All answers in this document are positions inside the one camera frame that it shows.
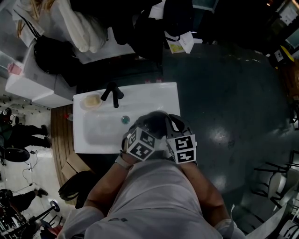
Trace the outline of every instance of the drain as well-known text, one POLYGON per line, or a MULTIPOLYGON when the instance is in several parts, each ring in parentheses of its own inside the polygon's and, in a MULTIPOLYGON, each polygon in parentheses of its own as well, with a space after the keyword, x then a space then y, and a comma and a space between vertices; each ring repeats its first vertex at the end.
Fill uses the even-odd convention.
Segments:
POLYGON ((122 116, 121 121, 123 124, 127 125, 130 122, 130 117, 127 115, 122 116))

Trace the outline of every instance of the black pants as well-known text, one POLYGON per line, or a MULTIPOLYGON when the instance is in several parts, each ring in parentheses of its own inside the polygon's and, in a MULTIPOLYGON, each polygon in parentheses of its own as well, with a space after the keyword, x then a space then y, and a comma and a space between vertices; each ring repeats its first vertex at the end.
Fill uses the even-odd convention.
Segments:
POLYGON ((8 142, 14 148, 25 148, 29 145, 47 147, 47 141, 34 137, 36 134, 45 135, 45 132, 33 125, 15 125, 8 142))
POLYGON ((36 194, 34 191, 14 196, 10 199, 10 202, 12 202, 16 208, 19 210, 19 212, 26 210, 32 200, 36 197, 36 194))

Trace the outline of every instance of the black faucet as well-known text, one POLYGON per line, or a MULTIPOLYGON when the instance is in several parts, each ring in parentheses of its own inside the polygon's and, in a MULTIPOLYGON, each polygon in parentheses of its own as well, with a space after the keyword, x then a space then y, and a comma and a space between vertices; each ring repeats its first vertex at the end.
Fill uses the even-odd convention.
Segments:
POLYGON ((109 82, 107 85, 107 89, 105 90, 104 94, 101 97, 101 100, 105 101, 109 95, 109 93, 112 91, 113 93, 113 106, 114 108, 118 108, 118 100, 123 98, 123 93, 118 89, 115 82, 109 82))

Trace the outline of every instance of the white t-shirt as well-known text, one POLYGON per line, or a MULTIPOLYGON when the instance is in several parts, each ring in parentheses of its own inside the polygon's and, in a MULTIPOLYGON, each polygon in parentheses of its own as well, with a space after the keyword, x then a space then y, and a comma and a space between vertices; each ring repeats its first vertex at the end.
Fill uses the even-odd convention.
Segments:
MULTIPOLYGON (((167 160, 134 165, 107 217, 96 208, 72 211, 58 239, 221 239, 231 220, 212 227, 202 216, 195 191, 167 160)), ((234 224, 233 239, 244 234, 234 224)))

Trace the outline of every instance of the white sink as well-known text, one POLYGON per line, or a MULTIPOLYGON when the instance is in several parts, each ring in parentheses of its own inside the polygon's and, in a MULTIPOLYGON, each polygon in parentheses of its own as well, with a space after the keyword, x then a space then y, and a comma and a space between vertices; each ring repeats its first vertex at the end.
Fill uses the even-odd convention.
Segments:
POLYGON ((149 112, 162 110, 180 115, 177 83, 137 84, 119 87, 124 98, 119 107, 113 107, 113 94, 93 111, 85 111, 80 101, 94 92, 74 96, 74 147, 76 153, 117 154, 121 149, 122 136, 134 122, 149 112), (123 124, 121 118, 130 122, 123 124))

